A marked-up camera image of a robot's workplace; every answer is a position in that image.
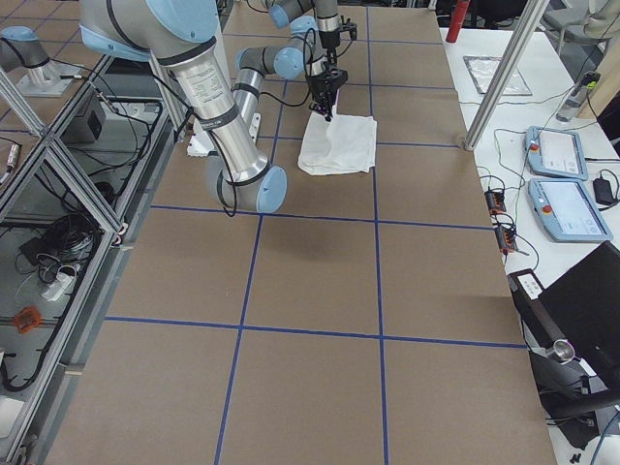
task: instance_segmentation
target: tablet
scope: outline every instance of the tablet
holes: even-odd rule
[[[613,234],[581,181],[532,179],[529,195],[544,229],[557,242],[603,242]]]
[[[525,137],[525,152],[535,174],[582,181],[588,178],[578,133],[532,126]]]

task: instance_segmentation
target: towel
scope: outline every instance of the towel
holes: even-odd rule
[[[298,166],[309,174],[368,172],[375,166],[377,122],[372,116],[337,114],[331,122],[312,112],[299,153]]]

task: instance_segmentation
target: red cylinder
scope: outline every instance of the red cylinder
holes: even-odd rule
[[[469,2],[470,0],[457,0],[456,8],[452,14],[452,21],[449,23],[446,42],[450,42],[451,44],[456,42],[458,33],[460,32],[461,27],[463,27],[463,21],[465,20],[465,15],[467,14],[467,9],[469,8]]]

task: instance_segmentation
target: blue cable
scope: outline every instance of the blue cable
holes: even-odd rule
[[[603,445],[603,441],[605,440],[607,431],[609,431],[609,428],[611,428],[611,425],[616,419],[620,419],[620,411],[616,412],[616,415],[613,416],[613,418],[609,421],[607,426],[604,428],[603,434],[601,434],[601,439],[599,439],[599,443],[597,444],[597,448],[594,449],[594,454],[592,455],[592,460],[590,461],[590,465],[594,465],[594,462],[597,461],[597,456],[599,455],[599,451],[601,450],[601,446]]]

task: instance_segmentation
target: black monitor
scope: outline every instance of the black monitor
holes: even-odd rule
[[[620,388],[620,251],[604,242],[540,295],[608,388]]]

